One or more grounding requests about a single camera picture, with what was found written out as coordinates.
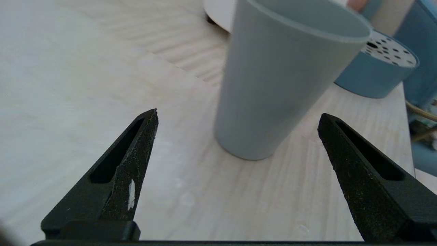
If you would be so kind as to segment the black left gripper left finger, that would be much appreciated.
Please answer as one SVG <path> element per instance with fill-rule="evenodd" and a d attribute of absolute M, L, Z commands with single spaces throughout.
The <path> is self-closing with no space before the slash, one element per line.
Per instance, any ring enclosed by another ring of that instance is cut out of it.
<path fill-rule="evenodd" d="M 158 125 L 157 109 L 128 125 L 42 220 L 46 240 L 139 239 L 134 216 Z"/>

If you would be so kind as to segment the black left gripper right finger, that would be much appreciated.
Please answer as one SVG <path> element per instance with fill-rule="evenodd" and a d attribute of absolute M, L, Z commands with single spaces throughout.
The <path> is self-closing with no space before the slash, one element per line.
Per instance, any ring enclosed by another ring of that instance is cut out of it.
<path fill-rule="evenodd" d="M 436 242 L 435 193 L 340 118 L 323 113 L 318 135 L 365 242 Z"/>

